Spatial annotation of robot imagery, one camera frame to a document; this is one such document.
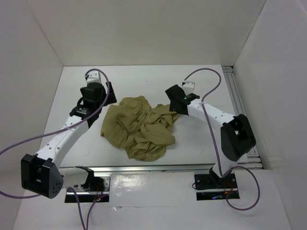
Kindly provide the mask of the olive tan jacket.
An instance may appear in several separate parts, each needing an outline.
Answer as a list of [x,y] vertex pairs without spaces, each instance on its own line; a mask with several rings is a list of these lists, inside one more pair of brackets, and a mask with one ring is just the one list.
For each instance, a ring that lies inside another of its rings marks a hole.
[[156,161],[176,141],[172,128],[180,114],[169,108],[168,104],[151,107],[144,96],[123,98],[118,105],[110,105],[100,135],[113,147],[124,149],[130,159]]

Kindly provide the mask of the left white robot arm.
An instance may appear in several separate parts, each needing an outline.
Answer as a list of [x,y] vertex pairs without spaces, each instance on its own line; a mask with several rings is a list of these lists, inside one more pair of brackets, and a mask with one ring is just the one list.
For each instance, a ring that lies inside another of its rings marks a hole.
[[22,188],[52,199],[63,188],[78,185],[90,191],[100,181],[94,171],[85,166],[59,169],[73,145],[99,118],[102,107],[117,101],[111,82],[107,82],[106,87],[100,82],[91,82],[80,91],[82,97],[70,112],[64,131],[34,155],[26,154],[21,159]]

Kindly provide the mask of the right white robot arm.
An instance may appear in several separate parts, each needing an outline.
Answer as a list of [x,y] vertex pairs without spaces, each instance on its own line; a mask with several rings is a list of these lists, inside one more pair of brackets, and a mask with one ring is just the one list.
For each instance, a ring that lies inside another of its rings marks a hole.
[[200,96],[184,91],[185,86],[177,84],[165,92],[170,100],[170,111],[189,115],[208,124],[216,150],[217,163],[209,170],[209,185],[219,188],[226,182],[239,159],[255,145],[256,139],[248,118],[232,115],[206,103]]

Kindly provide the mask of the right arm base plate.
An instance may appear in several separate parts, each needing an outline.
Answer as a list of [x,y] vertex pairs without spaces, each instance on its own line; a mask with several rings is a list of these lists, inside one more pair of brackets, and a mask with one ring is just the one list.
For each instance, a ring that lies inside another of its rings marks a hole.
[[209,174],[195,174],[192,188],[196,191],[197,201],[239,199],[236,177],[231,173],[221,182],[214,184]]

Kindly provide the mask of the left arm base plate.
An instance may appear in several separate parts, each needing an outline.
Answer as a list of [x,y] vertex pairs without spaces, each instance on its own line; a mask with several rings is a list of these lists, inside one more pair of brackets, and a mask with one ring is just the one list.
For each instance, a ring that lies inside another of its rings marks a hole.
[[111,173],[95,172],[95,182],[88,190],[81,187],[75,176],[64,176],[64,188],[72,187],[76,192],[80,203],[108,203],[110,196]]

